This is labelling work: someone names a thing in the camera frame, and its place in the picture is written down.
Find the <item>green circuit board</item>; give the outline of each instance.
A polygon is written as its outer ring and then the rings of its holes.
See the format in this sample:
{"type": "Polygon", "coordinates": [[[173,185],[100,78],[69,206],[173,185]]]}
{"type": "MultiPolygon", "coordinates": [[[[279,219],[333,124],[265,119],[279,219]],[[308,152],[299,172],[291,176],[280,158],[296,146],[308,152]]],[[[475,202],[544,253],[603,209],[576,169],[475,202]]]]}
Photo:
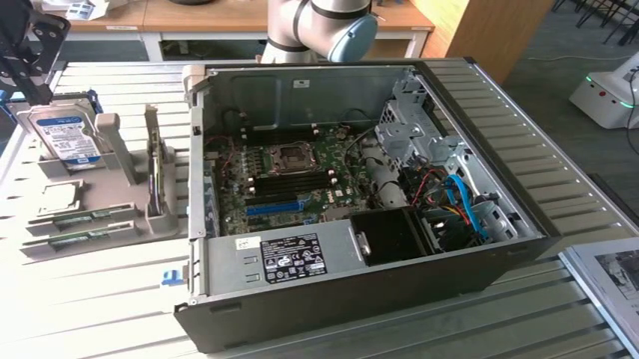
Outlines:
{"type": "Polygon", "coordinates": [[[217,174],[221,180],[219,190],[219,209],[220,209],[220,235],[231,236],[235,234],[251,233],[260,230],[271,230],[279,227],[291,227],[296,225],[315,224],[335,219],[341,219],[348,213],[361,212],[367,209],[365,198],[357,192],[357,184],[365,181],[365,168],[360,165],[351,167],[357,177],[355,179],[349,174],[343,163],[343,155],[348,144],[355,140],[355,136],[337,138],[335,130],[325,129],[319,134],[315,142],[308,143],[315,157],[313,171],[335,171],[337,183],[323,189],[297,192],[299,202],[303,202],[303,210],[295,212],[280,212],[268,215],[247,215],[247,206],[244,200],[253,197],[249,192],[249,178],[264,178],[276,176],[273,172],[272,157],[269,146],[264,147],[239,147],[239,140],[233,140],[235,151],[220,141],[219,160],[216,166],[220,169],[224,166],[228,156],[232,154],[224,175],[221,171],[217,174]]]}

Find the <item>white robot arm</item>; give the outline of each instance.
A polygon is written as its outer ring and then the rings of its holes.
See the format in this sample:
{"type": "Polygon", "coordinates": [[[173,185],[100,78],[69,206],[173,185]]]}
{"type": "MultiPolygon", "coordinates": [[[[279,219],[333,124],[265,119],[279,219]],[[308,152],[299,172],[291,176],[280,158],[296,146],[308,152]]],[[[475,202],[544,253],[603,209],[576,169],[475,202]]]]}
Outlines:
{"type": "Polygon", "coordinates": [[[268,0],[268,44],[263,64],[357,61],[378,22],[371,0],[268,0]]]}

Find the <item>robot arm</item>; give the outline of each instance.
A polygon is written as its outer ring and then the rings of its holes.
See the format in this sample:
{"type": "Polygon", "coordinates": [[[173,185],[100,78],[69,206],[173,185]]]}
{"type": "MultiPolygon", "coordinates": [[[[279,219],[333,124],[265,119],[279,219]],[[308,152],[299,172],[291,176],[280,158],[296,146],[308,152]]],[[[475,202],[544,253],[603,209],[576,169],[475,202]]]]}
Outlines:
{"type": "Polygon", "coordinates": [[[69,22],[39,13],[29,0],[11,0],[0,11],[0,90],[21,91],[29,105],[48,105],[51,97],[45,76],[69,32],[69,22]],[[25,38],[33,29],[41,52],[33,54],[25,38]]]}
{"type": "Polygon", "coordinates": [[[371,0],[268,0],[263,64],[357,61],[378,32],[371,0]]]}

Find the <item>blue label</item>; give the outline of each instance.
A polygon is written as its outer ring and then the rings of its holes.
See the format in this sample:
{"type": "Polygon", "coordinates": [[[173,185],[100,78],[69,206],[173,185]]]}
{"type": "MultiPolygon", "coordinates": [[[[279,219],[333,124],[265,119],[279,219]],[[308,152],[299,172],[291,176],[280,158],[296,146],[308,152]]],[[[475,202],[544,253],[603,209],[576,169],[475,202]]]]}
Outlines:
{"type": "Polygon", "coordinates": [[[65,159],[64,162],[72,165],[83,165],[85,163],[97,162],[99,159],[100,159],[100,156],[95,156],[95,157],[87,157],[85,159],[65,159]]]}
{"type": "Polygon", "coordinates": [[[72,117],[60,117],[60,118],[45,118],[44,120],[37,120],[36,123],[40,126],[59,126],[69,123],[80,123],[81,118],[77,116],[72,117]]]}

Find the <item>gray floor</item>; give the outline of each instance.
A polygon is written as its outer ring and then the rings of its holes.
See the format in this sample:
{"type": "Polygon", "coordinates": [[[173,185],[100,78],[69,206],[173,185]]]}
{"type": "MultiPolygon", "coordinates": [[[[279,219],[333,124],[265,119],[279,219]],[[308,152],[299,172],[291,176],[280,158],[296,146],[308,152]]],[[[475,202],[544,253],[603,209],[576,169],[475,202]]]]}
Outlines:
{"type": "MultiPolygon", "coordinates": [[[[568,102],[587,73],[611,71],[624,60],[528,60],[530,57],[563,55],[595,58],[634,55],[639,50],[639,39],[619,47],[615,42],[622,36],[619,33],[603,45],[612,24],[602,29],[602,20],[592,17],[578,29],[574,24],[579,16],[568,1],[556,13],[548,13],[503,88],[582,169],[598,173],[632,210],[639,212],[639,156],[628,147],[626,131],[603,129],[568,102]]],[[[631,137],[639,147],[639,130],[631,131],[631,137]]]]}

